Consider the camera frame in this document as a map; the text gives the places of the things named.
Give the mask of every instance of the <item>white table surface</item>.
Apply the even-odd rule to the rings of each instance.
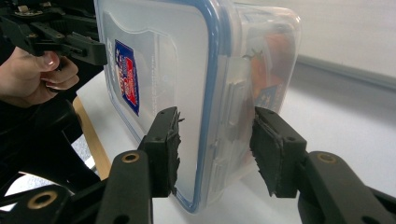
[[[78,91],[112,161],[136,141],[109,101],[99,74]],[[342,157],[368,186],[396,196],[396,92],[297,64],[280,115],[308,142],[308,151]],[[301,223],[296,199],[270,198],[257,172],[190,215],[172,196],[153,199],[154,223]]]

